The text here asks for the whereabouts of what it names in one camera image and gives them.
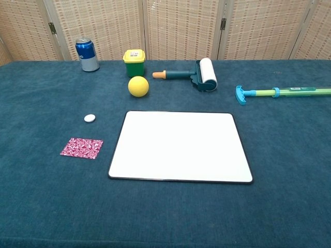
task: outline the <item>green container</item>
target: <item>green container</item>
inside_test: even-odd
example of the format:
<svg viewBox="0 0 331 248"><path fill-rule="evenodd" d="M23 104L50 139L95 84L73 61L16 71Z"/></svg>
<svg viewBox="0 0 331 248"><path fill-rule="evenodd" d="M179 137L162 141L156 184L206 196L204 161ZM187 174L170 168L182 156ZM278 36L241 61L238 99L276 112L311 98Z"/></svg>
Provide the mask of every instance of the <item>green container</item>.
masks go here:
<svg viewBox="0 0 331 248"><path fill-rule="evenodd" d="M145 52L141 49L127 50L123 56L129 77L144 75Z"/></svg>

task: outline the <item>lint roller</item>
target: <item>lint roller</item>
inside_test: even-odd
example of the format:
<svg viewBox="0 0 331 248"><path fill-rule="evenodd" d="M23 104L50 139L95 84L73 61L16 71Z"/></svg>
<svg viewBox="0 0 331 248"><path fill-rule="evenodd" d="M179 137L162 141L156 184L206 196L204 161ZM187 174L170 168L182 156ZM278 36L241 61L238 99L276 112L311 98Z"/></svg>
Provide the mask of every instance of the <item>lint roller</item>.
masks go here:
<svg viewBox="0 0 331 248"><path fill-rule="evenodd" d="M217 87L213 63L209 58L195 61L195 67L189 71L153 72L156 79L185 79L191 78L199 91L213 91Z"/></svg>

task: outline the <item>woven panel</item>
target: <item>woven panel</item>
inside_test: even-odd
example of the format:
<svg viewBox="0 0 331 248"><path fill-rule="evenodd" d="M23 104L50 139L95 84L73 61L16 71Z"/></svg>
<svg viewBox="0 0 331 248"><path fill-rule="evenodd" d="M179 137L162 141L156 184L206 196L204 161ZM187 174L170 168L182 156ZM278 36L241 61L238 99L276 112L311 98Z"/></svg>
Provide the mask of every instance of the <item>woven panel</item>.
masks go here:
<svg viewBox="0 0 331 248"><path fill-rule="evenodd" d="M57 60L36 2L0 1L0 34L14 60Z"/></svg>
<svg viewBox="0 0 331 248"><path fill-rule="evenodd" d="M210 57L217 0L144 0L151 59Z"/></svg>
<svg viewBox="0 0 331 248"><path fill-rule="evenodd" d="M225 59L288 59L306 0L234 0Z"/></svg>
<svg viewBox="0 0 331 248"><path fill-rule="evenodd" d="M8 57L8 54L5 51L5 48L0 40L0 66L8 64L11 62L11 59Z"/></svg>
<svg viewBox="0 0 331 248"><path fill-rule="evenodd" d="M122 59L128 49L141 49L138 0L53 0L72 59L75 40L92 39L99 60Z"/></svg>
<svg viewBox="0 0 331 248"><path fill-rule="evenodd" d="M320 0L295 58L331 59L331 1Z"/></svg>

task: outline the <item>hinge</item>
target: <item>hinge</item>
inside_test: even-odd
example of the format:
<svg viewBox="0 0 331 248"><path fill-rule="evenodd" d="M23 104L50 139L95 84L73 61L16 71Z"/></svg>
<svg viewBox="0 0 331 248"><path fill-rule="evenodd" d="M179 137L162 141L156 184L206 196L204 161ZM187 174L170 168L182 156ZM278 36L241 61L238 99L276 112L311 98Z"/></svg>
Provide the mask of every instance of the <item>hinge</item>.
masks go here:
<svg viewBox="0 0 331 248"><path fill-rule="evenodd" d="M227 23L227 19L226 18L222 18L222 21L221 21L221 30L224 30L225 29L225 24Z"/></svg>
<svg viewBox="0 0 331 248"><path fill-rule="evenodd" d="M55 27L54 27L54 23L49 22L48 25L49 25L49 27L50 27L50 30L51 30L52 34L55 35L55 34L56 34L56 29L55 29Z"/></svg>

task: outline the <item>pink patterned fabric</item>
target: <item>pink patterned fabric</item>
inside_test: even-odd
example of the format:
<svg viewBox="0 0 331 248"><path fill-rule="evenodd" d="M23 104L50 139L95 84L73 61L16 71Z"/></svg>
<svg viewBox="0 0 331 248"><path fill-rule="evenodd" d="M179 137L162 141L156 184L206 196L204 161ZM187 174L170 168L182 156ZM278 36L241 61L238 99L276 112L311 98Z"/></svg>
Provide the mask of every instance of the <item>pink patterned fabric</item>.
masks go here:
<svg viewBox="0 0 331 248"><path fill-rule="evenodd" d="M71 138L60 155L95 159L100 151L103 141L87 138Z"/></svg>

